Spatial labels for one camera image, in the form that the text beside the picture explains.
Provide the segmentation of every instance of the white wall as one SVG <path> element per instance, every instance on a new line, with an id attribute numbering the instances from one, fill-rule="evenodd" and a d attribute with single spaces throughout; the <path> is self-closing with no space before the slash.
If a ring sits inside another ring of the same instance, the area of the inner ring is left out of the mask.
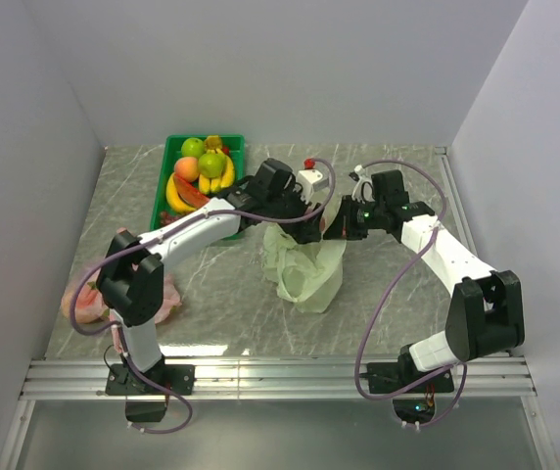
<path id="1" fill-rule="evenodd" d="M 25 6 L 0 0 L 0 449 L 57 315 L 101 155 Z"/>
<path id="2" fill-rule="evenodd" d="M 104 144 L 449 144 L 526 0 L 24 2 Z"/>
<path id="3" fill-rule="evenodd" d="M 525 353 L 560 457 L 560 2 L 524 10 L 452 165 L 481 254 L 522 279 Z"/>

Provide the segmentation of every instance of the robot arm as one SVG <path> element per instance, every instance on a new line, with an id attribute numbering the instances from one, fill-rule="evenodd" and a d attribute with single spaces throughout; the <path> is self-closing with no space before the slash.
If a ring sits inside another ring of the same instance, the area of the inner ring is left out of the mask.
<path id="1" fill-rule="evenodd" d="M 369 177 L 358 167 L 358 182 L 344 196 L 337 217 L 324 239 L 361 240 L 369 230 L 385 230 L 415 253 L 421 251 L 438 224 L 423 202 L 410 203 L 401 172 L 384 171 Z M 161 354 L 153 317 L 163 301 L 164 267 L 178 264 L 205 246 L 245 230 L 259 221 L 225 213 L 192 221 L 199 212 L 236 210 L 273 218 L 294 218 L 314 209 L 312 196 L 327 187 L 327 178 L 315 169 L 297 175 L 278 161 L 268 159 L 256 175 L 239 181 L 194 214 L 168 227 L 134 237 L 116 235 L 108 256 L 161 238 L 176 226 L 177 234 L 149 249 L 123 256 L 103 267 L 97 280 L 106 304 L 116 311 L 129 353 L 148 378 L 163 383 Z M 320 216 L 299 223 L 281 224 L 298 243 L 319 241 Z M 423 260 L 442 280 L 451 295 L 445 329 L 408 345 L 398 357 L 399 378 L 408 384 L 443 365 L 469 361 L 519 346 L 524 341 L 519 279 L 510 271 L 496 272 L 469 253 L 439 225 L 436 244 Z"/>
<path id="2" fill-rule="evenodd" d="M 163 238 L 151 248 L 104 266 L 96 283 L 106 305 L 115 311 L 122 324 L 128 351 L 138 369 L 154 382 L 164 382 L 164 357 L 153 318 L 163 303 L 165 268 L 171 269 L 211 243 L 259 223 L 231 212 L 196 220 L 199 212 L 227 210 L 281 219 L 295 218 L 316 209 L 310 201 L 327 187 L 328 178 L 316 169 L 304 169 L 294 175 L 287 165 L 267 159 L 254 176 L 225 189 L 200 210 L 167 227 L 140 237 L 127 231 L 118 233 L 109 247 L 108 257 L 145 241 Z M 320 215 L 281 226 L 298 243 L 309 243 L 321 238 L 319 219 Z M 165 238 L 165 234 L 176 227 L 181 230 Z"/>
<path id="3" fill-rule="evenodd" d="M 399 170 L 369 178 L 358 166 L 350 175 L 357 184 L 344 196 L 324 239 L 361 240 L 381 229 L 419 253 L 435 227 L 436 243 L 422 260 L 451 295 L 445 329 L 405 346 L 398 357 L 399 376 L 408 384 L 426 372 L 459 361 L 514 348 L 524 342 L 520 281 L 510 271 L 497 272 L 463 247 L 423 202 L 410 203 Z"/>

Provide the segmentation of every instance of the white plastic bag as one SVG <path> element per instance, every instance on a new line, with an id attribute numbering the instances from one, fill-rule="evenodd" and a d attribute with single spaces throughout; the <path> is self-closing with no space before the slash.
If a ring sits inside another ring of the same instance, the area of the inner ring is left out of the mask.
<path id="1" fill-rule="evenodd" d="M 339 204 L 324 212 L 330 226 Z M 262 241 L 262 272 L 278 284 L 280 299 L 292 302 L 303 313 L 322 313 L 339 292 L 343 282 L 345 240 L 323 240 L 298 245 L 277 224 L 269 225 Z"/>

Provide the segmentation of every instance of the gray marble table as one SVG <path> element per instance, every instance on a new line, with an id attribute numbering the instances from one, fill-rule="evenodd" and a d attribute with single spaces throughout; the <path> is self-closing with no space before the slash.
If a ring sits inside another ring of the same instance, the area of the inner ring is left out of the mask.
<path id="1" fill-rule="evenodd" d="M 443 181 L 434 149 L 421 146 L 252 145 L 247 171 L 255 171 L 267 157 L 298 168 L 306 157 L 315 156 L 333 163 L 341 194 L 353 187 L 347 175 L 355 165 L 379 158 L 418 164 Z M 108 149 L 71 275 L 102 258 L 118 228 L 137 234 L 148 231 L 162 157 L 163 146 Z M 439 196 L 430 184 L 410 169 L 402 171 L 411 199 L 426 201 L 438 211 Z M 451 211 L 444 224 L 458 236 Z M 324 313 L 304 314 L 278 299 L 275 285 L 263 278 L 264 229 L 264 224 L 251 228 L 242 239 L 208 247 L 175 268 L 183 306 L 159 326 L 166 355 L 354 354 L 387 283 L 411 257 L 408 249 L 385 233 L 349 242 L 344 282 L 336 299 Z M 386 303 L 367 351 L 397 353 L 401 346 L 436 333 L 443 328 L 448 303 L 443 285 L 419 263 Z M 110 334 L 84 338 L 74 333 L 59 315 L 47 356 L 96 358 L 110 342 Z"/>

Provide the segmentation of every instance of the cable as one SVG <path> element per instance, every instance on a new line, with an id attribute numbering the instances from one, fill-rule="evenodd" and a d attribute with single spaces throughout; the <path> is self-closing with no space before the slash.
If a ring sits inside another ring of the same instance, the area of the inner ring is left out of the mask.
<path id="1" fill-rule="evenodd" d="M 360 199 L 363 201 L 367 201 L 367 198 L 365 198 L 365 186 L 367 185 L 371 188 L 371 198 L 373 199 L 374 197 L 374 185 L 367 181 L 360 185 Z"/>
<path id="2" fill-rule="evenodd" d="M 96 335 L 99 335 L 100 333 L 108 330 L 109 328 L 120 329 L 121 328 L 121 323 L 119 321 L 116 321 L 116 320 L 109 321 L 104 326 L 102 326 L 100 328 L 97 328 L 96 330 L 93 330 L 93 331 L 85 330 L 85 329 L 83 329 L 79 326 L 79 324 L 77 323 L 77 319 L 75 318 L 75 307 L 77 305 L 77 299 L 78 299 L 79 294 L 80 294 L 81 286 L 86 284 L 86 282 L 88 282 L 90 277 L 95 272 L 97 272 L 98 269 L 101 269 L 106 264 L 114 261 L 115 259 L 120 259 L 120 258 L 126 257 L 127 255 L 130 255 L 131 253 L 138 252 L 139 250 L 143 250 L 143 249 L 146 249 L 146 248 L 153 247 L 153 246 L 157 245 L 158 243 L 160 243 L 161 240 L 169 238 L 172 235 L 175 235 L 176 233 L 180 232 L 181 230 L 184 230 L 185 228 L 189 227 L 190 225 L 198 222 L 199 220 L 202 220 L 203 218 L 212 217 L 212 216 L 215 216 L 215 215 L 233 214 L 233 215 L 240 215 L 241 217 L 250 218 L 252 220 L 258 220 L 260 222 L 272 222 L 272 223 L 286 224 L 286 223 L 303 222 L 303 221 L 309 220 L 310 218 L 313 218 L 316 215 L 323 212 L 324 209 L 326 208 L 326 206 L 328 205 L 328 203 L 330 202 L 330 200 L 332 199 L 332 196 L 335 192 L 335 188 L 336 188 L 336 184 L 337 184 L 336 173 L 335 173 L 335 170 L 332 168 L 332 165 L 330 163 L 328 163 L 327 161 L 322 160 L 322 159 L 317 159 L 317 158 L 312 159 L 312 160 L 314 162 L 319 162 L 319 163 L 321 163 L 321 164 L 323 164 L 327 167 L 328 173 L 329 173 L 328 174 L 328 179 L 330 181 L 330 187 L 329 187 L 328 195 L 326 196 L 324 201 L 321 203 L 321 206 L 316 208 L 314 211 L 309 212 L 309 213 L 307 213 L 305 215 L 302 215 L 300 217 L 285 218 L 285 219 L 265 217 L 265 216 L 262 216 L 262 215 L 256 215 L 256 214 L 249 213 L 249 212 L 236 211 L 236 210 L 226 210 L 226 209 L 217 210 L 217 211 L 210 211 L 208 213 L 199 213 L 198 215 L 194 215 L 191 218 L 189 218 L 189 219 L 185 220 L 184 222 L 180 223 L 179 225 L 167 230 L 163 234 L 163 236 L 160 237 L 160 238 L 157 237 L 157 238 L 154 238 L 152 240 L 148 240 L 147 242 L 141 243 L 139 245 L 135 245 L 135 246 L 130 247 L 130 248 L 126 248 L 125 250 L 121 250 L 120 252 L 117 252 L 113 255 L 110 255 L 109 257 L 102 259 L 95 266 L 93 266 L 91 269 L 89 269 L 89 271 L 80 280 L 80 282 L 78 284 L 78 288 L 73 293 L 73 296 L 71 297 L 71 302 L 70 302 L 70 324 L 71 324 L 71 327 L 77 333 L 79 333 L 80 335 L 83 335 L 83 336 L 96 336 Z M 140 425 L 132 424 L 132 423 L 131 423 L 131 426 L 134 427 L 135 429 L 138 429 L 139 431 L 141 431 L 143 433 L 148 433 L 148 434 L 169 434 L 169 433 L 174 433 L 174 432 L 179 431 L 182 428 L 184 428 L 187 424 L 189 424 L 189 422 L 193 418 L 193 407 L 191 406 L 191 403 L 187 399 L 182 397 L 181 395 L 174 392 L 173 390 L 170 390 L 166 387 L 163 387 L 162 385 L 159 385 L 156 382 L 148 379 L 138 369 L 138 367 L 136 367 L 136 365 L 132 361 L 132 358 L 129 355 L 129 351 L 128 351 L 128 348 L 127 348 L 127 343 L 125 342 L 125 335 L 123 334 L 122 331 L 119 331 L 119 338 L 121 340 L 121 347 L 123 349 L 123 356 L 125 357 L 125 360 L 126 360 L 128 366 L 130 367 L 130 370 L 132 371 L 132 373 L 139 380 L 145 382 L 150 387 L 153 387 L 154 389 L 156 389 L 160 392 L 163 392 L 166 395 L 169 395 L 169 396 L 172 396 L 172 397 L 178 399 L 179 401 L 181 401 L 186 406 L 186 408 L 188 410 L 188 415 L 187 415 L 186 419 L 180 425 L 175 426 L 175 427 L 170 428 L 170 429 L 163 429 L 163 430 L 147 429 L 147 428 L 144 428 Z"/>
<path id="3" fill-rule="evenodd" d="M 104 363 L 105 363 L 106 366 L 108 367 L 108 370 L 111 371 L 111 374 L 113 374 L 113 375 L 116 377 L 117 375 L 115 374 L 115 370 L 113 369 L 113 367 L 112 367 L 110 364 L 108 364 L 108 361 L 106 360 L 106 354 L 108 354 L 108 351 L 110 351 L 111 348 L 114 348 L 114 347 L 115 347 L 115 345 L 110 345 L 110 346 L 108 346 L 108 347 L 104 350 L 104 355 L 102 356 L 102 359 L 104 359 Z"/>
<path id="4" fill-rule="evenodd" d="M 460 400 L 460 396 L 463 393 L 463 389 L 465 388 L 465 382 L 467 381 L 467 364 L 463 362 L 463 363 L 461 363 L 461 365 L 463 366 L 463 373 L 462 373 L 461 378 L 460 378 L 460 385 L 458 386 L 458 390 L 456 391 L 456 395 L 454 396 L 452 401 L 449 403 L 447 408 L 443 411 L 443 413 L 441 413 L 439 416 L 431 419 L 430 421 L 428 421 L 426 423 L 419 424 L 419 428 L 425 428 L 427 426 L 432 426 L 434 424 L 437 424 L 442 419 L 444 419 L 446 416 L 448 416 L 449 413 L 456 407 L 456 404 Z M 405 421 L 399 419 L 399 416 L 397 416 L 395 413 L 394 413 L 394 416 L 396 417 L 397 422 L 399 422 L 403 427 L 405 427 L 406 424 L 412 424 L 412 423 L 406 423 Z"/>
<path id="5" fill-rule="evenodd" d="M 443 220 L 443 218 L 445 217 L 445 213 L 447 212 L 447 199 L 445 198 L 445 192 L 443 191 L 443 189 L 441 188 L 439 183 L 430 174 L 428 174 L 426 171 L 421 169 L 419 166 L 416 166 L 415 164 L 410 164 L 408 162 L 403 162 L 403 161 L 399 161 L 399 160 L 389 160 L 389 159 L 376 160 L 374 162 L 364 164 L 363 168 L 368 168 L 372 165 L 377 165 L 377 164 L 396 164 L 396 165 L 407 166 L 411 169 L 414 169 L 415 171 L 417 171 L 422 176 L 424 176 L 435 187 L 435 189 L 439 193 L 439 196 L 441 197 L 442 208 L 441 208 L 441 212 L 439 212 L 439 214 L 437 215 L 437 222 L 441 222 Z M 427 375 L 423 376 L 422 378 L 406 385 L 405 387 L 402 387 L 401 389 L 399 389 L 395 392 L 392 392 L 390 394 L 385 394 L 385 395 L 370 395 L 369 393 L 367 393 L 363 390 L 362 385 L 360 383 L 360 364 L 362 362 L 362 357 L 365 353 L 365 348 L 367 346 L 367 341 L 369 340 L 369 335 L 371 334 L 371 330 L 373 329 L 374 325 L 376 324 L 376 320 L 378 320 L 378 316 L 380 316 L 380 311 L 382 310 L 382 307 L 384 306 L 385 302 L 387 301 L 387 299 L 391 295 L 392 290 L 397 285 L 399 280 L 404 276 L 404 274 L 406 274 L 410 270 L 410 268 L 413 265 L 415 265 L 415 263 L 417 261 L 419 261 L 426 253 L 428 253 L 428 251 L 433 247 L 433 245 L 435 245 L 435 242 L 437 241 L 437 236 L 438 235 L 439 235 L 439 227 L 435 226 L 428 244 L 422 250 L 420 250 L 419 253 L 417 253 L 407 264 L 405 264 L 397 272 L 394 279 L 389 283 L 389 285 L 387 286 L 387 289 L 385 289 L 385 292 L 383 293 L 382 297 L 380 298 L 380 301 L 376 305 L 376 308 L 374 309 L 374 312 L 373 312 L 371 318 L 369 319 L 369 322 L 367 323 L 367 328 L 365 329 L 365 332 L 364 332 L 364 334 L 363 334 L 363 336 L 360 340 L 360 345 L 358 346 L 358 352 L 356 354 L 356 360 L 354 362 L 354 384 L 356 385 L 356 390 L 358 391 L 358 393 L 362 397 L 364 397 L 367 400 L 378 401 L 378 400 L 393 399 L 393 398 L 395 398 L 395 397 L 397 397 L 401 394 L 404 394 L 404 393 L 408 392 L 411 389 L 414 389 L 418 385 L 422 385 L 425 382 L 429 381 L 430 379 L 432 379 L 432 378 L 434 378 L 434 377 L 436 377 L 440 374 L 443 374 L 444 372 L 446 372 L 447 370 L 449 370 L 450 368 L 453 367 L 453 364 L 452 365 L 446 365 L 444 367 L 440 367 L 439 369 L 433 370 L 429 374 L 427 374 Z M 459 388 L 458 393 L 456 394 L 456 396 L 452 400 L 452 403 L 436 420 L 431 421 L 431 423 L 434 424 L 435 422 L 441 421 L 456 406 L 456 403 L 460 399 L 460 395 L 463 393 L 463 387 L 465 385 L 465 379 L 466 379 L 466 376 L 467 376 L 467 366 L 465 364 L 463 364 L 463 374 L 464 374 L 464 379 L 461 380 L 461 387 Z"/>

